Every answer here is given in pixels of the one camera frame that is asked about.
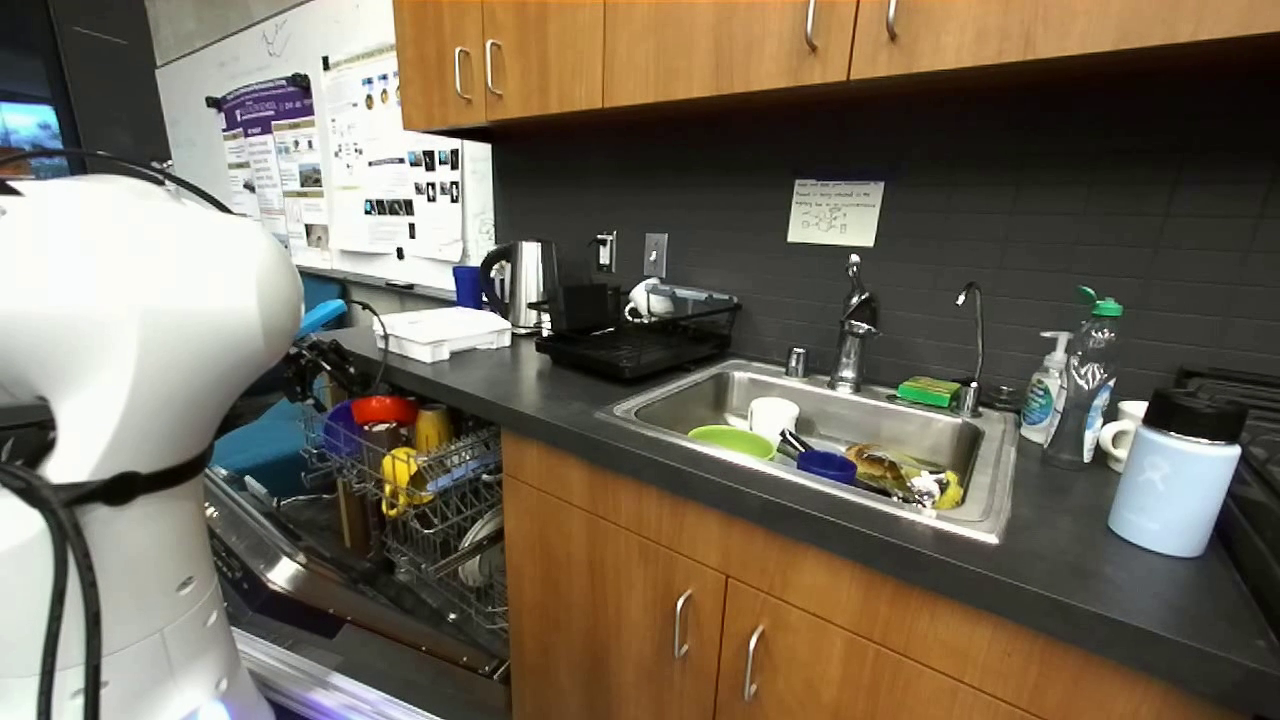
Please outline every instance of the bulletin board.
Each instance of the bulletin board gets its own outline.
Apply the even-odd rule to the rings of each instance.
[[[158,73],[180,175],[321,276],[454,295],[493,237],[493,146],[404,132],[392,0],[310,0]]]

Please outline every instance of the open dishwasher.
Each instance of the open dishwasher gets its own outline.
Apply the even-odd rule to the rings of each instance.
[[[499,432],[429,401],[409,406],[383,422],[364,422],[359,401],[263,411],[302,432],[302,452],[207,470],[222,574],[254,610],[357,622],[504,685]]]

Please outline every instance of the white robot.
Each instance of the white robot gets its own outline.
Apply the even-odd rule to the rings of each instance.
[[[201,461],[233,401],[295,339],[302,276],[262,223],[128,179],[15,179],[0,197],[0,401],[50,401],[58,488]],[[216,583],[204,485],[86,504],[100,574],[109,720],[274,716]],[[54,592],[45,521],[0,488],[0,716],[35,716]],[[54,716],[81,716],[73,574]]]

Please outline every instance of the countertop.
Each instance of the countertop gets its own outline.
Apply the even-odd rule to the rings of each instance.
[[[337,331],[337,339],[359,361],[379,361],[368,331]],[[603,385],[556,369],[533,339],[445,364],[392,354],[387,381],[1235,711],[1280,716],[1280,641],[1235,562],[1220,543],[1199,561],[1170,561],[1113,534],[1118,470],[1107,468],[1059,468],[1022,441],[1018,508],[1003,543],[994,549],[817,493],[782,495],[771,485],[765,493],[749,468],[615,426],[601,411],[648,385]]]

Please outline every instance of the poster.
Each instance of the poster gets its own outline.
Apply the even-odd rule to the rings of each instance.
[[[277,74],[222,94],[223,164],[246,187],[236,213],[255,215],[289,247],[328,247],[326,146],[314,80]]]
[[[326,73],[337,250],[435,261],[465,250],[461,140],[404,132],[395,51]]]

